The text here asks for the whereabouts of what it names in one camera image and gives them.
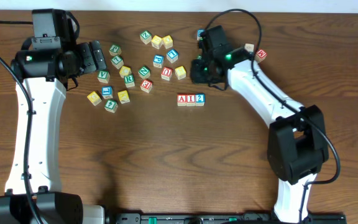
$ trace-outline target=wooden tabletop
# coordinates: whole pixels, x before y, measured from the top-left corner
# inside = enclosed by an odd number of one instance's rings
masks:
[[[268,129],[258,114],[233,90],[194,85],[189,76],[162,80],[153,68],[155,54],[144,45],[143,30],[171,35],[180,56],[165,65],[185,66],[198,55],[195,33],[216,13],[73,12],[81,32],[78,43],[100,40],[106,59],[111,44],[122,47],[136,87],[131,102],[115,114],[86,96],[104,85],[92,73],[67,93],[60,120],[59,167],[63,191],[84,203],[145,213],[242,213],[271,210],[278,179],[266,157]],[[340,178],[313,186],[308,208],[313,213],[344,212],[358,223],[358,15],[257,13],[268,56],[260,66],[285,93],[324,113],[326,132],[342,162]],[[0,11],[0,19],[31,20],[30,11]],[[243,14],[230,14],[223,25],[235,47],[254,43],[257,27]],[[22,42],[33,35],[28,25],[0,25],[0,56],[10,62]],[[140,90],[138,69],[152,68],[148,94]],[[117,92],[124,80],[110,63],[109,84]],[[0,65],[0,195],[14,155],[17,127],[15,83]],[[179,108],[177,93],[205,93],[203,107]],[[332,156],[319,180],[335,171]]]

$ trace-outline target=wooden block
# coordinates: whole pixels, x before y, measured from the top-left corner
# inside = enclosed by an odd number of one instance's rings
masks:
[[[196,106],[204,106],[205,104],[205,94],[200,93],[196,94]]]
[[[127,75],[124,77],[125,86],[127,88],[135,86],[135,80],[133,75]]]
[[[104,99],[111,99],[112,98],[112,87],[111,86],[102,87],[102,96]]]
[[[112,113],[115,113],[117,108],[118,104],[114,100],[108,100],[106,105],[104,106],[104,109],[106,109],[106,111],[110,111]]]
[[[153,83],[149,80],[143,80],[142,84],[140,84],[140,89],[145,91],[146,93],[150,93],[153,88]]]
[[[151,76],[150,69],[148,69],[146,66],[140,68],[138,73],[143,80]]]
[[[246,51],[248,51],[249,53],[254,52],[254,45],[253,44],[246,44],[244,46],[244,49],[246,49]]]
[[[121,104],[130,102],[128,91],[126,91],[126,90],[118,92],[118,98],[119,98],[119,101],[121,102]]]
[[[155,55],[153,60],[153,65],[157,68],[162,68],[164,63],[164,56],[162,55]]]
[[[179,80],[186,77],[186,70],[183,66],[175,68],[175,75]]]
[[[167,53],[167,59],[171,63],[176,62],[178,60],[178,56],[178,52],[175,49],[172,49]]]
[[[162,42],[165,46],[165,49],[169,49],[169,48],[173,47],[173,40],[170,35],[162,37]]]
[[[186,106],[186,95],[178,95],[177,102],[178,106]]]
[[[164,80],[171,80],[173,70],[172,68],[164,67],[161,72],[161,78]]]
[[[186,95],[186,106],[196,106],[196,95]]]
[[[96,105],[98,105],[100,102],[102,102],[102,99],[99,97],[99,95],[98,95],[95,91],[93,91],[91,94],[89,94],[89,95],[87,96],[87,98],[90,100],[90,102],[91,102],[94,106],[96,106]]]
[[[110,50],[109,50],[111,56],[117,56],[117,55],[120,55],[121,54],[121,48],[120,46],[116,45],[116,44],[113,44],[111,47],[110,47]]]
[[[143,41],[144,44],[148,44],[152,41],[152,34],[145,30],[143,33],[140,34],[140,39]]]
[[[162,38],[155,35],[152,39],[152,46],[159,49],[162,46]]]
[[[197,30],[197,40],[201,40],[201,33],[204,32],[204,29],[198,29]]]
[[[257,61],[258,63],[262,62],[263,60],[265,60],[267,54],[264,50],[260,49],[258,50],[258,52],[255,54],[255,61]]]
[[[111,59],[111,63],[115,66],[116,69],[119,69],[124,65],[123,59],[118,55]]]
[[[119,71],[119,75],[121,76],[121,78],[124,78],[125,76],[130,75],[130,74],[132,74],[131,68],[123,65]]]
[[[109,83],[110,80],[109,72],[105,70],[99,71],[98,80],[99,82]]]

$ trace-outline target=wooden table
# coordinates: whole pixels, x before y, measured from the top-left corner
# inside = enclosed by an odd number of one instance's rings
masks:
[[[170,34],[180,56],[170,67],[184,65],[198,55],[195,33],[215,13],[73,12],[81,25],[78,42],[101,41],[110,59],[111,44],[122,47],[132,67],[136,87],[131,102],[116,114],[93,106],[86,96],[100,90],[96,74],[79,79],[69,91],[60,121],[60,173],[63,191],[81,196],[84,203],[145,213],[242,213],[271,210],[277,178],[266,158],[264,122],[235,91],[193,85],[190,78],[171,82],[153,68],[155,54],[139,34],[147,29]],[[344,212],[358,223],[358,15],[257,13],[263,26],[262,48],[268,53],[264,72],[286,93],[305,106],[318,105],[326,130],[342,161],[340,178],[314,186],[308,208],[312,212]],[[0,11],[0,19],[31,20],[30,11]],[[226,15],[222,24],[234,46],[253,43],[254,22],[242,14]],[[0,25],[0,56],[14,58],[28,25]],[[152,68],[154,87],[140,90],[137,70]],[[109,63],[110,84],[125,89]],[[15,84],[0,65],[0,195],[9,176],[17,126]],[[204,107],[178,108],[177,93],[205,93]],[[324,164],[319,180],[330,178],[334,160]]]

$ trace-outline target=green block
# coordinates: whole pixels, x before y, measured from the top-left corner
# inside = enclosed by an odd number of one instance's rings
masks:
[[[116,106],[116,102],[115,101],[113,101],[113,100],[108,100],[107,101],[107,103],[106,103],[106,105],[104,106],[105,108],[107,108],[107,109],[110,109],[110,110],[112,110],[112,109],[114,109],[114,107]]]
[[[102,70],[102,71],[99,72],[98,78],[107,79],[108,75],[109,75],[108,71],[103,71]]]
[[[143,66],[139,70],[139,74],[141,74],[142,76],[146,76],[148,73],[150,73],[150,70],[146,66]]]
[[[124,82],[125,82],[125,83],[135,82],[134,76],[133,76],[133,75],[124,76]]]
[[[111,61],[117,65],[118,63],[120,63],[122,61],[122,58],[120,58],[120,56],[117,55],[117,56],[113,57],[111,59]]]
[[[119,51],[120,47],[116,44],[113,44],[111,47],[110,47],[110,51],[113,52],[113,53],[117,53]]]
[[[151,37],[151,33],[149,33],[147,30],[143,31],[143,33],[140,34],[140,36],[143,38],[143,39],[147,39],[149,37]]]
[[[149,218],[149,224],[157,224],[157,218]]]

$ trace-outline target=white backdrop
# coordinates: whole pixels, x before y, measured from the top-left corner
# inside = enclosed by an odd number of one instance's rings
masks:
[[[106,11],[223,11],[358,13],[358,0],[0,0],[0,9]]]

